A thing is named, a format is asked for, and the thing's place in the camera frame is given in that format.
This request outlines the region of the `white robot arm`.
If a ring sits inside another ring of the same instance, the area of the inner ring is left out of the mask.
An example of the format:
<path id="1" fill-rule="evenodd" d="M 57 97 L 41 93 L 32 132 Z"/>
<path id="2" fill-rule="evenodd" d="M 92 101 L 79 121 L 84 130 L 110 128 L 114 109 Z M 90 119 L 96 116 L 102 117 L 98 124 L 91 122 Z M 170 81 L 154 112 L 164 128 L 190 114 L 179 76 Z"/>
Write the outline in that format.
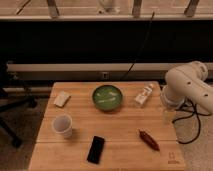
<path id="1" fill-rule="evenodd" d="M 189 62 L 167 71 L 161 102 L 166 109 L 178 109 L 189 99 L 213 114 L 213 87 L 205 83 L 207 66 L 200 61 Z"/>

